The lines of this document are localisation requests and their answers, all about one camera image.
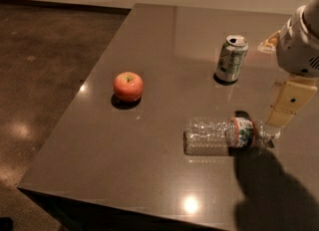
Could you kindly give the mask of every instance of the plastic bottle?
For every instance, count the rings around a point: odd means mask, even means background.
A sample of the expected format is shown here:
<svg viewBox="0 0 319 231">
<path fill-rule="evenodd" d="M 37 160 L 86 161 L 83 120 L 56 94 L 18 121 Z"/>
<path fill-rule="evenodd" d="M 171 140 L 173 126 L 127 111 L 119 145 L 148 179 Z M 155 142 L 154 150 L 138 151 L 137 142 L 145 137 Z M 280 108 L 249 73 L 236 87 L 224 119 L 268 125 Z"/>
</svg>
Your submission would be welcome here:
<svg viewBox="0 0 319 231">
<path fill-rule="evenodd" d="M 261 120 L 248 117 L 191 119 L 184 132 L 187 155 L 227 155 L 230 148 L 265 147 L 275 135 L 264 130 Z"/>
</svg>

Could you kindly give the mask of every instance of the white robot part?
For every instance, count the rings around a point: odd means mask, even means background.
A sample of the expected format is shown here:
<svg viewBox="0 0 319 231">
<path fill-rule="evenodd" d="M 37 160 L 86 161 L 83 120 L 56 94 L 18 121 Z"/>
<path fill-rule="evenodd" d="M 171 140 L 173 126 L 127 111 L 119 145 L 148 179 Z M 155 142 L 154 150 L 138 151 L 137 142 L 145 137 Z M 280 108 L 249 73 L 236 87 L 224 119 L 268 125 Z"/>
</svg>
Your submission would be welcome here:
<svg viewBox="0 0 319 231">
<path fill-rule="evenodd" d="M 299 7 L 280 30 L 278 65 L 290 74 L 319 78 L 319 0 Z"/>
</svg>

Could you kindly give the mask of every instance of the bottle label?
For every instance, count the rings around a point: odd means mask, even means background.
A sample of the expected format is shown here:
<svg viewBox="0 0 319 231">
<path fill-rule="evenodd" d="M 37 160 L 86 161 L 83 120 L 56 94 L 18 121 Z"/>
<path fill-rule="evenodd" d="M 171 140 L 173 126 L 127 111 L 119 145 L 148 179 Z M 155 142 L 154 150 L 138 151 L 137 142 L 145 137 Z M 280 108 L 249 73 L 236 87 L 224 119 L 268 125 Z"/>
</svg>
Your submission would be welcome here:
<svg viewBox="0 0 319 231">
<path fill-rule="evenodd" d="M 235 125 L 234 147 L 251 147 L 255 139 L 254 122 L 247 117 L 231 119 Z"/>
</svg>

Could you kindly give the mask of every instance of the can lid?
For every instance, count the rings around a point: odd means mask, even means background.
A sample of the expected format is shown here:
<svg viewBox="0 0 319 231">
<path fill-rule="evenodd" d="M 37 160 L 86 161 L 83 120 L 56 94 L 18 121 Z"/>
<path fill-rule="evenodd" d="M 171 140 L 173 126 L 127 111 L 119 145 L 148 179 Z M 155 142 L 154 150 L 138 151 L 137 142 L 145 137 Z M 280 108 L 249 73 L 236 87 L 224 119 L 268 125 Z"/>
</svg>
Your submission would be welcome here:
<svg viewBox="0 0 319 231">
<path fill-rule="evenodd" d="M 247 44 L 247 39 L 240 35 L 227 36 L 227 42 L 232 46 L 244 47 Z"/>
</svg>

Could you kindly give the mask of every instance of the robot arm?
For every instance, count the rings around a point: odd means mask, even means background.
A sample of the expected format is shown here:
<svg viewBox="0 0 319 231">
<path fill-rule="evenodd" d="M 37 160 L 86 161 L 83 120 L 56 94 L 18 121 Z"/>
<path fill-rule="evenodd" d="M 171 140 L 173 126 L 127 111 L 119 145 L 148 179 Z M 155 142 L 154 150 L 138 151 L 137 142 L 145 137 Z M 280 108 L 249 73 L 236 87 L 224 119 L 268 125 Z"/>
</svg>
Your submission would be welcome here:
<svg viewBox="0 0 319 231">
<path fill-rule="evenodd" d="M 280 31 L 261 43 L 260 51 L 276 51 L 279 67 L 290 74 L 266 122 L 277 133 L 316 94 L 319 78 L 319 0 L 299 7 Z"/>
</svg>

